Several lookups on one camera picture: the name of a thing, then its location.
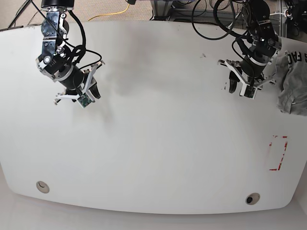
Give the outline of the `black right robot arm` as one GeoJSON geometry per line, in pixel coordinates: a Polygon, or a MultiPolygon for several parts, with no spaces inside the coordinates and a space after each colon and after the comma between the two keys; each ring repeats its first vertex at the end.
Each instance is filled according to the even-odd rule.
{"type": "Polygon", "coordinates": [[[83,67],[77,66],[89,50],[86,48],[84,27],[73,13],[73,7],[72,0],[42,1],[41,8],[46,14],[41,25],[42,51],[36,59],[36,66],[43,75],[64,86],[64,92],[56,95],[54,104],[67,99],[85,108],[101,97],[94,74],[104,62],[101,55],[97,54],[98,61],[83,67]],[[80,45],[73,46],[68,43],[67,15],[79,26],[82,37],[80,45]]]}

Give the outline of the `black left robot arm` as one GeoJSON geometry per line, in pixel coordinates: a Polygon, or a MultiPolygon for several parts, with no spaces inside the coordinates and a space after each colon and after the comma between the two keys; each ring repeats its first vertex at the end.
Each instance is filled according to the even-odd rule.
{"type": "Polygon", "coordinates": [[[226,29],[219,21],[217,10],[221,1],[217,1],[213,16],[217,24],[235,37],[231,46],[237,43],[242,55],[242,61],[219,60],[218,64],[227,67],[229,73],[229,93],[236,91],[240,82],[242,88],[240,96],[254,99],[256,92],[262,90],[266,83],[275,85],[273,77],[266,77],[263,73],[267,65],[271,64],[282,48],[281,38],[275,32],[270,21],[270,8],[263,0],[242,0],[240,14],[246,23],[246,31],[237,34],[231,28],[226,29]]]}

